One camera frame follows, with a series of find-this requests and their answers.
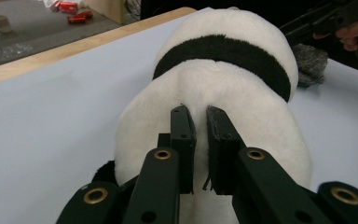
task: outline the red object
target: red object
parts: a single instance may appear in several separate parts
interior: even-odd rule
[[[64,13],[76,14],[77,13],[77,3],[71,2],[61,2],[60,11]]]
[[[60,4],[61,4],[60,1],[55,1],[53,5],[51,5],[50,7],[51,11],[58,12],[60,10]]]
[[[92,18],[92,12],[91,11],[78,12],[76,15],[84,16],[84,17],[86,17],[86,19],[91,19]]]
[[[84,23],[86,22],[86,17],[83,15],[75,15],[75,16],[68,16],[68,23]]]

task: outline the stuffed panda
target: stuffed panda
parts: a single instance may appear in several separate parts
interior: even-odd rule
[[[122,112],[116,132],[115,176],[137,176],[170,112],[185,105],[197,132],[194,194],[180,196],[180,223],[238,223],[230,196],[202,190],[208,177],[206,108],[228,114],[247,147],[268,151],[308,187],[311,161],[288,101],[298,81],[296,59],[281,31],[249,11],[214,9],[184,21],[161,48],[153,81]]]

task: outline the white table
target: white table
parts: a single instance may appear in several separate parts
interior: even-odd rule
[[[0,82],[0,223],[54,223],[113,159],[117,117],[183,19]],[[314,159],[312,190],[332,180],[358,188],[358,71],[329,61],[325,75],[290,103]]]

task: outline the white fur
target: white fur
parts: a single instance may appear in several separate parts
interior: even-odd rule
[[[175,30],[172,37],[161,48],[156,63],[172,47],[205,35],[225,35],[246,40],[255,46],[262,46],[266,52],[275,56],[289,75],[292,85],[290,98],[293,97],[298,82],[295,56],[282,32],[250,11],[217,9],[195,14]]]
[[[223,20],[222,23],[239,23],[238,31],[234,32],[237,35],[241,30],[244,32],[242,26],[249,27],[254,23],[260,24],[253,28],[256,30],[248,33],[271,30],[271,25],[255,14],[244,15],[245,17],[241,16],[244,21]],[[213,18],[206,20],[208,22],[205,26],[226,29],[224,25],[209,24],[215,21]],[[190,21],[185,24],[191,27]],[[188,37],[196,31],[181,32],[179,36],[182,34]],[[274,55],[282,55],[282,63],[286,64],[284,67],[292,70],[296,61],[293,55],[290,56],[292,53],[287,43],[282,40],[284,37],[269,34],[263,38],[265,40],[258,43],[258,46],[269,47],[269,51],[279,49],[280,52],[275,52]],[[166,46],[162,52],[166,52],[168,48]],[[296,79],[295,72],[291,71],[290,76],[291,81]],[[230,63],[211,60],[191,60],[176,65],[151,82],[122,113],[117,125],[115,148],[116,178],[119,184],[139,174],[146,153],[157,146],[158,134],[170,132],[170,111],[180,104],[189,109],[197,131],[195,193],[181,195],[180,223],[238,223],[231,197],[216,196],[214,191],[201,189],[208,176],[208,105],[217,106],[227,112],[246,146],[267,150],[298,184],[304,187],[309,185],[310,154],[287,103],[255,74]]]

